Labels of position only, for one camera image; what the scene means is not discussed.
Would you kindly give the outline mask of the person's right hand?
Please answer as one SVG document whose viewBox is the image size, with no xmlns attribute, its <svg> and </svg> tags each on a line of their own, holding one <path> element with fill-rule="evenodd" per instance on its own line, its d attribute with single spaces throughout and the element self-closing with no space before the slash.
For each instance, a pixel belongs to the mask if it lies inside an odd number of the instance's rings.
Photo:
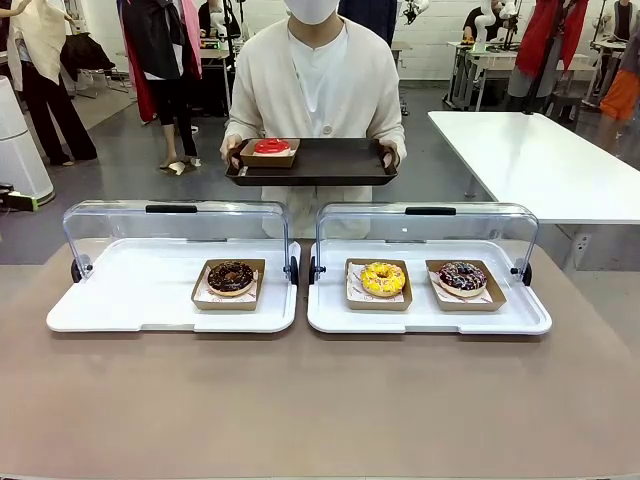
<svg viewBox="0 0 640 480">
<path fill-rule="evenodd" d="M 231 165 L 235 169 L 240 168 L 240 159 L 236 157 L 238 150 L 242 150 L 243 139 L 239 135 L 229 135 L 225 137 L 220 146 L 222 160 L 227 166 Z"/>
</svg>

